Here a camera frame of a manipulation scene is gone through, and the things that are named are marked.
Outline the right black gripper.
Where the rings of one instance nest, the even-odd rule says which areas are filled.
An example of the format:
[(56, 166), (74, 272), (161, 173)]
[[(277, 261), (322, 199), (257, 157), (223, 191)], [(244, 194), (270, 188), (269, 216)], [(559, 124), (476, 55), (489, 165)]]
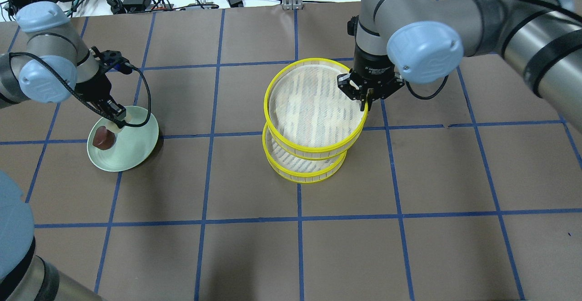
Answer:
[(369, 112), (369, 102), (386, 99), (405, 83), (397, 79), (395, 65), (387, 55), (373, 55), (355, 49), (349, 73), (337, 76), (337, 87), (351, 100), (361, 102), (360, 110)]

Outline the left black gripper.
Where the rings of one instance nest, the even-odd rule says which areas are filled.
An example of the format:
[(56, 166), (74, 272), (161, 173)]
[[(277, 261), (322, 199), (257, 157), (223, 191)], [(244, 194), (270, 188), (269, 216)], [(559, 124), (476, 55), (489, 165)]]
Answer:
[(132, 65), (121, 51), (88, 50), (77, 66), (77, 93), (98, 110), (110, 110), (116, 126), (125, 126), (126, 109), (111, 96), (112, 84), (106, 75), (111, 70), (130, 75)]

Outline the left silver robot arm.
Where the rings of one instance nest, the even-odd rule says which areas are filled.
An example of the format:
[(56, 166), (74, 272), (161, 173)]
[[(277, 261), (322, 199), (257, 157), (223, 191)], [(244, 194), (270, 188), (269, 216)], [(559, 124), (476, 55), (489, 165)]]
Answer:
[(60, 103), (73, 96), (117, 127), (129, 124), (106, 75), (112, 69), (133, 72), (121, 52), (88, 47), (69, 17), (50, 1), (25, 5), (16, 22), (27, 36), (26, 49), (1, 55), (1, 108), (27, 100)]

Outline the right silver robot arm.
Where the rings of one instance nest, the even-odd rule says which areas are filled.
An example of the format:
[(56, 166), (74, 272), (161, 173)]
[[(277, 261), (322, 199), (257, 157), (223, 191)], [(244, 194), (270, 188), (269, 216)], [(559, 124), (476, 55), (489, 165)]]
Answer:
[(537, 97), (582, 125), (581, 17), (572, 0), (361, 0), (337, 87), (368, 110), (403, 86), (445, 79), (464, 57), (498, 54)]

